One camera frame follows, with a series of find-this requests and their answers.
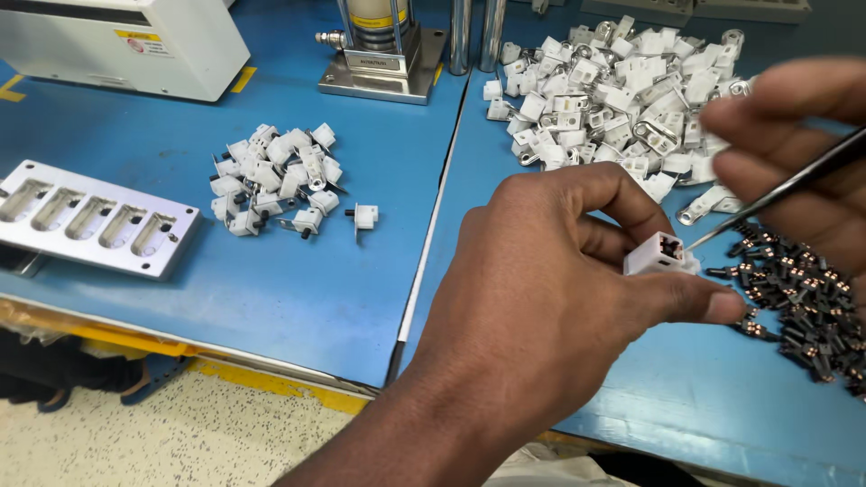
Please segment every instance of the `blue workbench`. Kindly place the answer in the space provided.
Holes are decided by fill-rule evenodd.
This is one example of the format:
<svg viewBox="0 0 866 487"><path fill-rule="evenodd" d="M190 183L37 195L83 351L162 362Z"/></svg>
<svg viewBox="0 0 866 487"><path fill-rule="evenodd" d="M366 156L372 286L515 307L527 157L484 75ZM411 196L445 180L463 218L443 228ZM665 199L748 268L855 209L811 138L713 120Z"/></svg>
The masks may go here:
<svg viewBox="0 0 866 487"><path fill-rule="evenodd" d="M447 29L447 5L417 9ZM51 259L32 279L0 273L0 294L108 322L381 386L404 312L468 77L445 69L427 107L320 94L341 27L334 2L239 0L230 10L258 68L216 103L26 79L0 100L0 175L24 159L196 206L206 217L169 282ZM0 62L0 84L14 72ZM234 237L213 218L211 153L261 123L336 132L341 205L309 240L272 223ZM379 205L356 245L344 208Z"/></svg>
<svg viewBox="0 0 866 487"><path fill-rule="evenodd" d="M799 27L693 18L683 33L718 42L724 30L744 30L746 46L737 71L745 76L802 55L863 54L863 3L811 4L814 14ZM503 39L537 46L546 35L565 39L569 26L594 28L606 20L581 14L578 7L579 2L551 7L547 19L539 21L526 4L509 2ZM505 122L485 120L488 103L481 99L481 87L492 79L476 70L469 81L402 367L417 347L436 287L454 255L463 214L486 204L506 176L537 171L517 165ZM673 215L707 187L674 189L662 207ZM675 220L673 225L690 242L726 216L711 214L694 227ZM737 239L729 232L700 247L702 265L732 262L724 254ZM766 312L759 322L778 331ZM775 350L727 327L659 325L630 345L596 397L555 429L778 484L863 487L866 407L839 383L813 384Z"/></svg>

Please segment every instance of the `warning label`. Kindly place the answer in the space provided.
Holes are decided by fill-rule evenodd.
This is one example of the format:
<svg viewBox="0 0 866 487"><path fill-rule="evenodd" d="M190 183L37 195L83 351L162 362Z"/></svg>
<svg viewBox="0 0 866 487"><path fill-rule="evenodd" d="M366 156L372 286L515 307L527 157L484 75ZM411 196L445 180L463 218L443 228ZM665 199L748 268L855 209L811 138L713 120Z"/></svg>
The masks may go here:
<svg viewBox="0 0 866 487"><path fill-rule="evenodd" d="M174 57L168 52L165 43L156 34L129 32L127 30L115 30L114 33L135 53Z"/></svg>

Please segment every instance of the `metal label plate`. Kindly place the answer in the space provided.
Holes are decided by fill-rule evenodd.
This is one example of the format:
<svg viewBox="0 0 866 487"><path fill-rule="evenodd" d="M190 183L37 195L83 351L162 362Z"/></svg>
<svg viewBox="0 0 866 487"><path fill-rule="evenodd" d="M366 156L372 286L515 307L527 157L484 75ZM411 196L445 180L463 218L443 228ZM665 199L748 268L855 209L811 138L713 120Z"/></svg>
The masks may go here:
<svg viewBox="0 0 866 487"><path fill-rule="evenodd" d="M348 55L346 56L346 61L349 63L349 66L354 66L356 68L378 68L378 69L390 69L393 71L400 70L400 61L397 59L391 59L388 57L372 57L366 55Z"/></svg>

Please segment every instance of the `forearm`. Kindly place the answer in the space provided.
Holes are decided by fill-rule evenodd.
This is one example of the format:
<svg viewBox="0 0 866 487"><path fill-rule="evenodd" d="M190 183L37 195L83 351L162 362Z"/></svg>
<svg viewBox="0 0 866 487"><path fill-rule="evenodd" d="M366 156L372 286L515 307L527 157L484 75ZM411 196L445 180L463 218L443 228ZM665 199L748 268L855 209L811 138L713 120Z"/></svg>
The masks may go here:
<svg viewBox="0 0 866 487"><path fill-rule="evenodd" d="M469 384L407 374L275 486L481 485L520 446Z"/></svg>

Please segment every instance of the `left hand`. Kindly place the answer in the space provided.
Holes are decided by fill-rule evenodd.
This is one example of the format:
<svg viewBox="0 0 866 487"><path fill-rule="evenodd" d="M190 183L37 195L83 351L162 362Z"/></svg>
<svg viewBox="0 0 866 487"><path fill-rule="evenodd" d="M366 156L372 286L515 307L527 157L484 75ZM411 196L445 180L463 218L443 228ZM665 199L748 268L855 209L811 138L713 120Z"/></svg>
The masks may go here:
<svg viewBox="0 0 866 487"><path fill-rule="evenodd" d="M586 213L601 210L619 227ZM662 321L731 323L745 303L698 276L623 276L668 218L613 163L503 181L463 219L456 254L401 380L481 398L523 440L577 411L629 343Z"/></svg>

